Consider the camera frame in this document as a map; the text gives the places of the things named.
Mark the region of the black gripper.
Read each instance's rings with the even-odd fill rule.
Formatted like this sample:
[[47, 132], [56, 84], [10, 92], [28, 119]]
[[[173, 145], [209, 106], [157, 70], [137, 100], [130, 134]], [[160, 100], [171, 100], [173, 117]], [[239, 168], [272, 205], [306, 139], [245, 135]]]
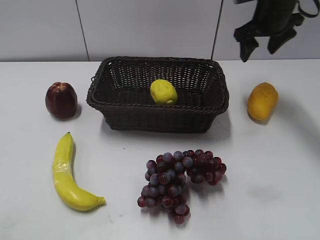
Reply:
[[267, 49], [274, 54], [285, 43], [293, 39], [304, 21], [300, 13], [293, 13], [295, 0], [258, 0], [253, 21], [234, 30], [234, 38], [239, 43], [240, 59], [245, 63], [252, 52], [259, 47], [255, 39], [259, 36], [270, 36]]

